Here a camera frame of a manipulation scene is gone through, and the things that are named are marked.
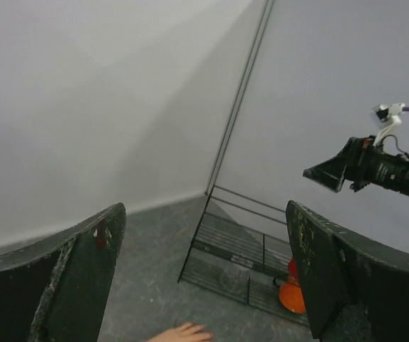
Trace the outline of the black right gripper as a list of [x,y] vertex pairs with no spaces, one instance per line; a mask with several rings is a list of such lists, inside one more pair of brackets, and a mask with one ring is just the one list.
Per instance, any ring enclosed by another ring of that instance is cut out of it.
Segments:
[[374,146],[374,140],[372,135],[349,138],[336,156],[305,169],[303,177],[335,193],[347,179],[354,192],[373,184],[409,197],[409,155],[389,155],[383,142]]

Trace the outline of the mannequin hand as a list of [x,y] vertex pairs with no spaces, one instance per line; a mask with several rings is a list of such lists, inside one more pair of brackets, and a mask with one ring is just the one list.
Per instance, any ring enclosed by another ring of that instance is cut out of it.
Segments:
[[163,331],[149,339],[148,342],[212,341],[213,337],[213,333],[205,331],[204,325],[189,322]]

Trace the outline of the clear glass cup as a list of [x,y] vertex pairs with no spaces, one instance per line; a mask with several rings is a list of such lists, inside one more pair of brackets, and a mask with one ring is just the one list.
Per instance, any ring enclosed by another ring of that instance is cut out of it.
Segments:
[[223,289],[233,294],[246,291],[252,270],[238,264],[230,264],[223,268],[219,280]]

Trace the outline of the orange cup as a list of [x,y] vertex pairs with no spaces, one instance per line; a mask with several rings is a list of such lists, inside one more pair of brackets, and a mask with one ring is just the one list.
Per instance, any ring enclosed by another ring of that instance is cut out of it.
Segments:
[[306,306],[293,257],[288,264],[288,273],[287,280],[279,288],[279,301],[290,312],[304,314],[306,313]]

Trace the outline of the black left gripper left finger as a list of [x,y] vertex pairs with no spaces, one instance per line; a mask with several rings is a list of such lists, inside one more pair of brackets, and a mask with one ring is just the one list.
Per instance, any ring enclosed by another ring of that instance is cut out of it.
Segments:
[[117,203],[0,255],[0,341],[97,341],[125,225]]

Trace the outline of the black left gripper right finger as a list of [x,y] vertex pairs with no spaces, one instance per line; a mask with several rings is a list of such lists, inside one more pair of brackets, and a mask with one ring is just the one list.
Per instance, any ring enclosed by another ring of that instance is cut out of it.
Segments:
[[409,341],[409,253],[293,200],[286,221],[313,338]]

